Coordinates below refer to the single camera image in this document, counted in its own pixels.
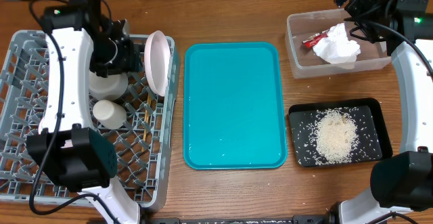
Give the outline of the grey round bowl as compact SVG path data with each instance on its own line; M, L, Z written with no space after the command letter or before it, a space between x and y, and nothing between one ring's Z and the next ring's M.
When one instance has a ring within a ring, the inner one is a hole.
M98 101L103 99L114 101L125 93L127 87L126 73L110 75L107 78L89 73L89 93Z

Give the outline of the large white plate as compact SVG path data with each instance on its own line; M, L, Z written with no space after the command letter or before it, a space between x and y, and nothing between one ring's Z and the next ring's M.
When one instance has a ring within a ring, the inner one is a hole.
M164 97L168 85L168 65L170 47L164 33L153 32L146 40L144 48L144 68L147 83L157 95Z

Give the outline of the white napkin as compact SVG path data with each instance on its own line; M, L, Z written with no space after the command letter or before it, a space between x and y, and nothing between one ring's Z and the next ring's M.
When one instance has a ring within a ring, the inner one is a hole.
M356 41L348 39L345 24L332 26L326 35L313 46L315 55L329 64L347 70L353 69L357 56L361 53L361 46Z

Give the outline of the white paper cup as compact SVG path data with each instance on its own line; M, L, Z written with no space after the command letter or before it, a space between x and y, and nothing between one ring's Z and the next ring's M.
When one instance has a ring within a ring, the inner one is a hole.
M93 106L93 115L107 129L119 129L127 120L126 110L106 99L98 101Z

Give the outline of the red sauce packet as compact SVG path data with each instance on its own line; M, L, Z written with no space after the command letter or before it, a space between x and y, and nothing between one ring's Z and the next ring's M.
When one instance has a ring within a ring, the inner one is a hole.
M316 44L318 44L318 42L327 37L327 33L329 32L329 30L324 30L322 32L318 32L315 33L313 35L311 35L309 38L307 38L306 40L304 40L302 42L302 45L304 47L306 47L307 49L310 49L312 47L314 47Z

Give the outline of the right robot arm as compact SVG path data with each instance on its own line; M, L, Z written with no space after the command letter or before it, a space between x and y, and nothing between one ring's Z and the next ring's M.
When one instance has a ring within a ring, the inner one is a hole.
M377 162L369 187L335 203L325 223L385 223L432 207L432 14L429 0L334 0L362 40L383 41L397 75L399 153Z

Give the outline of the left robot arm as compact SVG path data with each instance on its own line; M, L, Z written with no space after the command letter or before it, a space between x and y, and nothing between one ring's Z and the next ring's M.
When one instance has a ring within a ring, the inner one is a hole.
M127 21L103 14L104 0L54 0L36 21L49 50L49 88L41 130L26 138L38 174L84 198L107 223L139 223L141 207L117 178L114 145L94 127L89 75L139 72L139 46Z

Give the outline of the clear plastic waste bin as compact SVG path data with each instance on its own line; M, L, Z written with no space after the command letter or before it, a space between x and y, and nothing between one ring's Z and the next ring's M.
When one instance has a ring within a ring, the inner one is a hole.
M355 25L352 22L344 21L347 17L349 14L343 9L329 9L288 16L285 40L294 78L302 79L379 70L391 63L391 57L387 56L384 42L372 44L358 39L357 43L360 45L361 53L355 62L345 64L330 64L316 56L312 49L308 49L302 44L310 36L339 23L345 25L346 31L354 28Z

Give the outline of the grey plastic dish rack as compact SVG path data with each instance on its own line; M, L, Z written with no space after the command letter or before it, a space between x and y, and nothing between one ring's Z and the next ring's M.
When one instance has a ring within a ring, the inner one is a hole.
M117 177L127 194L142 207L158 211L166 202L170 167L170 136L179 87L179 54L168 38L170 64L164 97L156 95L142 73L130 73L118 104L127 120L116 130L95 123L116 150ZM1 69L1 199L27 202L38 166L26 149L47 107L49 52L40 30L19 30L9 44ZM147 95L152 102L146 105ZM143 140L145 109L149 112Z

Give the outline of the teal plastic serving tray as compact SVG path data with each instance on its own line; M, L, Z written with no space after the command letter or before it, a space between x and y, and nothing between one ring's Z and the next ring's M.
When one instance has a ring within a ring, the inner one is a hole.
M185 53L183 156L195 170L276 169L288 157L279 54L268 42Z

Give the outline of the pile of rice grains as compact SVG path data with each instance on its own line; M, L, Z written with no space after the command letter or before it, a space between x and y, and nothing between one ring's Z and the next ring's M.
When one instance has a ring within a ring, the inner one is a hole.
M296 153L302 166L330 166L382 157L371 110L367 106L312 110L301 114Z

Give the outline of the black plastic tray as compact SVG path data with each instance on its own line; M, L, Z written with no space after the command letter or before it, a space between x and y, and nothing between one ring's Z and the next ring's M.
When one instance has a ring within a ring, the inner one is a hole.
M380 108L379 102L374 98L362 98L362 99L350 99L345 101L338 102L320 102L320 103L312 103L312 104L298 104L294 105L289 109L288 119L290 123L290 133L292 134L292 142L295 150L296 161L300 157L296 153L296 134L295 130L299 129L299 123L304 118L301 114L303 112L308 112L312 110L324 110L324 109L332 109L332 108L340 108L340 107L354 107L354 106L367 106L371 110L371 114L373 116L373 122L375 125L376 133L378 135L380 149L382 151L382 157L379 160L383 160L389 158L393 155L391 142L388 136L388 132L386 130L386 124L384 121L384 117L382 114L382 110Z

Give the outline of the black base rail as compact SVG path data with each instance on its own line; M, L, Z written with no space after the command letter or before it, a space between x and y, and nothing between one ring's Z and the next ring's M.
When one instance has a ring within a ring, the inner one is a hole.
M253 218L253 219L180 219L145 218L145 224L328 224L337 223L328 215L294 215L285 218Z

